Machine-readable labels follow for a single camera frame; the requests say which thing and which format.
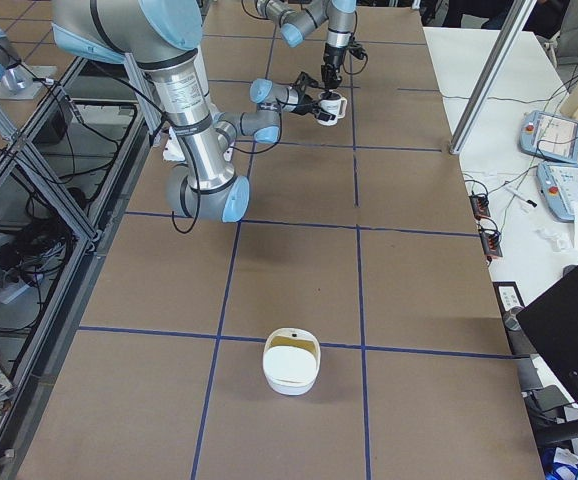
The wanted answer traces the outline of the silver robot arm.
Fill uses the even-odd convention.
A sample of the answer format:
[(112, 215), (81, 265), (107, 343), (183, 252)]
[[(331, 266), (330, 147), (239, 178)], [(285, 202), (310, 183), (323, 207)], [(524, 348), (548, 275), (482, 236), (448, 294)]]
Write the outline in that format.
[(327, 25), (321, 65), (322, 88), (330, 92), (340, 86), (340, 72), (354, 40), (355, 1), (311, 1), (300, 10), (294, 10), (284, 1), (254, 1), (255, 14), (247, 9), (244, 1), (240, 4), (251, 18), (269, 20), (276, 25), (291, 48), (300, 45), (322, 25)]
[(266, 79), (251, 85), (255, 112), (212, 111), (198, 50), (202, 18), (194, 1), (55, 1), (52, 10), (60, 48), (112, 64), (132, 55), (155, 86), (183, 154), (167, 183), (168, 202), (180, 216), (239, 221), (248, 207), (250, 185), (226, 160), (226, 150), (240, 136), (276, 142), (282, 111), (332, 117), (300, 87)]

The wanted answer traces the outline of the small silver robot base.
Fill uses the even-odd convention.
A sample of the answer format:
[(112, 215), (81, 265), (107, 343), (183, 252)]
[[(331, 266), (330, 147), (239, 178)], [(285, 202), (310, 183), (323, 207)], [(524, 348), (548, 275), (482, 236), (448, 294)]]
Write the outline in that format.
[(56, 66), (26, 64), (0, 29), (0, 99), (34, 99), (42, 87), (41, 78), (52, 78), (56, 71)]

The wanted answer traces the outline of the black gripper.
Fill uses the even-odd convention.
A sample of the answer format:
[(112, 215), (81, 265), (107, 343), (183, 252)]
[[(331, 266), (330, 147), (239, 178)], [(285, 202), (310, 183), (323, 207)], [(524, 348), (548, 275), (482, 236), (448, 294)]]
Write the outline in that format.
[(342, 81), (340, 74), (341, 66), (344, 63), (343, 47), (326, 47), (323, 53), (323, 64), (321, 66), (321, 78), (324, 91), (322, 92), (323, 100), (334, 100), (335, 89)]
[(323, 114), (319, 100), (314, 99), (307, 93), (309, 88), (319, 90), (320, 84), (308, 73), (302, 71), (289, 87), (288, 111), (290, 113), (300, 116), (307, 114), (321, 116)]

